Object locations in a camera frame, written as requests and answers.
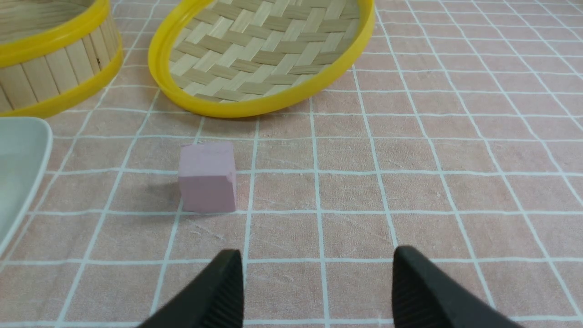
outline woven bamboo base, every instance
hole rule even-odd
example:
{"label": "woven bamboo base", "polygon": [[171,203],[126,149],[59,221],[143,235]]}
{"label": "woven bamboo base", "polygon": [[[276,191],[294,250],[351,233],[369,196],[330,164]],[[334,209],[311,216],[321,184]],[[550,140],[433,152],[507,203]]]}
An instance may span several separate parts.
{"label": "woven bamboo base", "polygon": [[214,0],[176,39],[170,73],[213,102],[274,95],[336,61],[359,20],[357,0]]}
{"label": "woven bamboo base", "polygon": [[39,34],[87,10],[92,0],[2,0],[0,43]]}
{"label": "woven bamboo base", "polygon": [[[92,0],[9,1],[0,2],[0,43],[55,27],[93,3]],[[4,29],[7,21],[23,28],[6,25]],[[66,47],[0,68],[0,113],[32,106],[78,87],[110,63],[118,45],[117,28],[110,15],[94,31]]]}

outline wooden block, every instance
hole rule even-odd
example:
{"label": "wooden block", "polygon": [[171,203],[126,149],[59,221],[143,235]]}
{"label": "wooden block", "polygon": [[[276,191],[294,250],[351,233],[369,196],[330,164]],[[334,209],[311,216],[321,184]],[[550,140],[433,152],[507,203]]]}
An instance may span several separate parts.
{"label": "wooden block", "polygon": [[184,145],[178,185],[184,211],[224,213],[236,210],[237,181],[231,142]]}

